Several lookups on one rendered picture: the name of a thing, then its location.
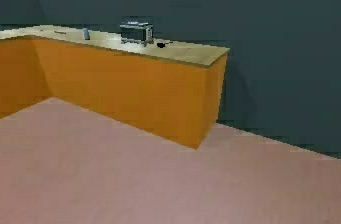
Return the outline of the orange kitchen counter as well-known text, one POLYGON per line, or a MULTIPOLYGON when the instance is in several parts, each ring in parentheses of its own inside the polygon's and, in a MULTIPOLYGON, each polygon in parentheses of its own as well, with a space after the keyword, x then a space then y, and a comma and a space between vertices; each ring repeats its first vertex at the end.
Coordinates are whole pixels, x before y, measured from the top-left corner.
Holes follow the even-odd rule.
POLYGON ((56 97, 196 149, 218 118, 227 55, 53 25, 0 31, 0 119, 56 97))

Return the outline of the grey metal toaster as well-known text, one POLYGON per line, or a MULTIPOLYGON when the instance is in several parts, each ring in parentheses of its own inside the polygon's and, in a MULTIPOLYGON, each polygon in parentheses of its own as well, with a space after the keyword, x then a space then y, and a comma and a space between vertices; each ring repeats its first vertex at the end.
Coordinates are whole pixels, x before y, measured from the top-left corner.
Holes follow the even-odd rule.
POLYGON ((154 26, 148 22, 128 21, 120 24, 123 43, 139 43, 147 46, 154 42, 154 26))

